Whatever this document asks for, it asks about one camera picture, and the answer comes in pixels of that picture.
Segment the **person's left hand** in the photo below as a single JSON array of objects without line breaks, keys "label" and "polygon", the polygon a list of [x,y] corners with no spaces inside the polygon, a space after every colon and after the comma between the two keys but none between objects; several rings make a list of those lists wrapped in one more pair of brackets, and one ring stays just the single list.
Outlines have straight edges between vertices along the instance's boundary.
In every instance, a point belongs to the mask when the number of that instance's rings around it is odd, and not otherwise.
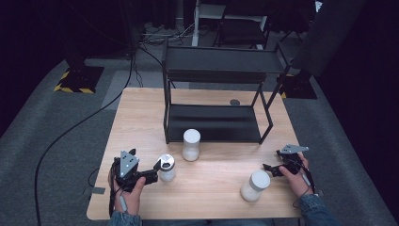
[{"label": "person's left hand", "polygon": [[138,210],[140,209],[140,195],[141,191],[144,188],[146,183],[146,178],[141,177],[138,179],[135,188],[133,188],[132,192],[121,191],[120,187],[118,186],[117,181],[114,179],[114,190],[117,191],[115,195],[115,210],[124,213],[122,206],[120,204],[120,194],[126,202],[127,212],[129,215],[138,215]]}]

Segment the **cord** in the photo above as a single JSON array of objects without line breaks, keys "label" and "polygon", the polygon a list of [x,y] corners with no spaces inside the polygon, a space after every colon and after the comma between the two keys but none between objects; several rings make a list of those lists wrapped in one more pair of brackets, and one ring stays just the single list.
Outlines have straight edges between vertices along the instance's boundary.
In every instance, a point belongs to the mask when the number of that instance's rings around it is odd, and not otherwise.
[{"label": "cord", "polygon": [[[129,78],[127,79],[127,82],[125,84],[125,88],[128,86],[129,81],[132,77],[132,70],[133,70],[133,57],[131,57],[131,61],[130,61],[130,72],[129,72]],[[40,207],[39,207],[39,194],[38,194],[38,180],[39,180],[39,171],[40,171],[40,165],[41,162],[44,159],[44,156],[50,151],[50,149],[60,140],[62,139],[65,135],[67,135],[71,130],[73,130],[74,128],[76,128],[77,126],[79,126],[80,124],[82,124],[83,122],[87,121],[88,119],[90,119],[91,117],[97,115],[100,111],[106,109],[108,106],[110,106],[112,103],[114,103],[116,100],[118,100],[118,98],[121,96],[122,91],[120,92],[120,94],[114,98],[114,100],[112,100],[110,103],[108,103],[107,105],[103,106],[102,108],[98,109],[97,111],[95,111],[94,113],[92,113],[91,115],[85,117],[84,119],[82,119],[81,121],[79,121],[77,124],[75,124],[74,126],[72,126],[71,128],[69,128],[68,130],[66,130],[64,133],[62,133],[60,136],[58,136],[48,147],[47,149],[44,151],[44,153],[41,155],[40,160],[38,162],[38,165],[36,166],[36,171],[35,171],[35,206],[36,206],[36,218],[38,220],[38,226],[41,225],[41,219],[40,219]]]},{"label": "cord", "polygon": [[94,187],[94,185],[92,185],[91,182],[90,182],[90,178],[91,178],[91,176],[94,174],[94,172],[96,172],[96,171],[99,170],[99,169],[100,169],[100,168],[95,169],[95,170],[89,175],[89,177],[88,177],[88,185],[89,185],[89,186]]},{"label": "cord", "polygon": [[[183,33],[180,33],[180,30],[179,30],[179,28],[178,28],[177,26],[176,26],[176,30],[178,31],[178,34],[184,34],[184,33],[185,33],[185,31],[184,31]],[[179,41],[180,41],[180,44],[179,44],[179,45],[183,45],[184,43],[183,43],[183,40],[182,40],[182,36],[179,35],[177,38],[178,38]]]},{"label": "cord", "polygon": [[[182,33],[181,33],[181,32],[179,31],[179,29],[176,27],[176,29],[177,29],[178,32],[179,32],[178,34],[176,34],[176,35],[161,35],[161,36],[166,36],[166,37],[168,38],[169,42],[174,42],[174,41],[178,41],[178,40],[179,40],[179,41],[183,44],[182,38],[192,37],[192,36],[186,36],[185,33],[186,33],[193,25],[194,25],[194,24],[191,24],[190,26],[188,26],[188,27],[186,28],[186,30],[183,31]],[[149,38],[147,38],[147,39],[145,39],[144,41],[142,41],[140,44],[146,43],[146,44],[158,46],[158,45],[161,45],[162,43],[164,43],[164,40],[165,40],[165,38],[153,39],[153,40],[150,40]]]},{"label": "cord", "polygon": [[135,72],[136,72],[136,80],[137,80],[137,82],[138,82],[138,85],[139,85],[141,88],[143,88],[143,87],[144,87],[144,85],[143,85],[143,78],[141,77],[141,74],[140,74],[140,73],[138,72],[138,70],[137,70],[136,55],[132,56],[132,58],[133,58],[133,68],[135,69]]},{"label": "cord", "polygon": [[108,184],[109,184],[109,187],[111,188],[111,190],[109,193],[108,214],[110,217],[112,217],[112,213],[114,212],[115,197],[117,196],[117,193],[120,191],[120,189],[125,186],[125,183],[123,183],[123,185],[120,186],[117,191],[115,191],[115,188],[114,188],[114,183],[115,183],[115,179],[116,179],[115,167],[117,166],[118,162],[120,164],[120,160],[119,161],[114,160],[114,163],[112,163],[111,169],[109,170]]},{"label": "cord", "polygon": [[[141,46],[138,46],[138,48],[140,48],[142,51],[144,51],[146,54],[148,54],[148,55],[150,55],[150,57],[152,57],[152,58],[154,58],[158,63],[159,63],[159,65],[161,65],[161,67],[162,67],[162,63],[161,63],[161,61],[159,61],[159,59],[157,59],[154,55],[152,55],[152,54],[150,54],[150,52],[148,52],[146,49],[144,49],[143,47],[141,47]],[[172,86],[176,89],[176,86],[174,85],[174,83],[173,82],[170,82],[171,84],[172,84]]]},{"label": "cord", "polygon": [[300,199],[302,196],[304,196],[308,191],[309,191],[309,186],[308,186],[308,189],[306,189],[306,191],[305,191],[299,198],[297,198],[297,199],[293,202],[293,207],[295,207],[295,208],[299,208],[299,207],[300,207],[300,205],[298,205],[297,203],[298,203],[299,199]]},{"label": "cord", "polygon": [[142,36],[148,36],[148,37],[146,38],[146,40],[149,40],[151,36],[155,35],[156,33],[160,32],[160,31],[163,30],[163,29],[164,29],[164,27],[161,26],[161,27],[158,27],[158,29],[157,29],[156,31],[152,32],[151,34],[147,34],[147,27],[146,27],[146,33],[145,33],[145,34],[141,34],[141,35],[142,35]]}]

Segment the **controller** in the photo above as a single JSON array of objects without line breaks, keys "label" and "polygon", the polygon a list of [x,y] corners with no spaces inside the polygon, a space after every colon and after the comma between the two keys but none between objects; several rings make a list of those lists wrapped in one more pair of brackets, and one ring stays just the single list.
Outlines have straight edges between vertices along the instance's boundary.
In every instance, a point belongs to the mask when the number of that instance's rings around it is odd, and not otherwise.
[{"label": "controller", "polygon": [[[280,151],[276,151],[277,155],[282,160],[282,165],[287,170],[289,170],[292,174],[296,175],[303,167],[302,160],[299,157],[299,152],[308,151],[308,147],[295,146],[291,144],[287,144]],[[269,165],[263,164],[264,170],[270,171],[274,177],[283,176],[279,171],[279,166],[271,167]]]},{"label": "controller", "polygon": [[140,177],[146,178],[145,185],[158,182],[158,170],[161,169],[161,160],[158,160],[153,169],[137,171],[139,159],[135,157],[135,154],[136,149],[132,149],[129,153],[121,151],[120,158],[114,158],[115,180],[123,191],[132,192]]}]

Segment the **shelf tier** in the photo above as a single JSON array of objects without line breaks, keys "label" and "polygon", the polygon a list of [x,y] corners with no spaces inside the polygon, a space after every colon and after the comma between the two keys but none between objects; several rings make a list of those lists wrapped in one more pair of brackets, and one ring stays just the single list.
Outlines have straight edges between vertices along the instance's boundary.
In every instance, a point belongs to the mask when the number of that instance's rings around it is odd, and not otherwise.
[{"label": "shelf tier", "polygon": [[168,139],[182,142],[187,129],[197,129],[201,142],[259,142],[252,106],[170,105]]}]

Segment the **wooden table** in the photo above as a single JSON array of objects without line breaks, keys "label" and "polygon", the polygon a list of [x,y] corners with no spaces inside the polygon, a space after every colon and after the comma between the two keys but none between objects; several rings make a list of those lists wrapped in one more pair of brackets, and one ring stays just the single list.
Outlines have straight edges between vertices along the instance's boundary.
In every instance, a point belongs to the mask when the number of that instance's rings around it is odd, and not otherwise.
[{"label": "wooden table", "polygon": [[[228,105],[231,99],[251,103],[254,92],[232,90],[173,89],[175,102],[182,104]],[[267,126],[262,103],[255,105],[260,131]],[[281,160],[276,150],[285,144],[297,144],[294,129],[284,103],[277,96],[270,107],[275,126],[263,145],[257,143],[202,142],[200,156],[194,162],[182,157],[183,144],[166,144],[163,129],[164,91],[128,88],[122,93],[117,115],[104,152],[96,187],[104,194],[92,194],[88,218],[109,219],[107,175],[120,151],[136,148],[138,170],[150,170],[163,153],[173,155],[176,177],[171,182],[159,180],[144,187],[140,216],[144,219],[188,218],[299,218],[292,206],[295,195],[283,177],[271,178],[271,185],[257,202],[246,202],[240,187],[262,163],[276,166]]]}]

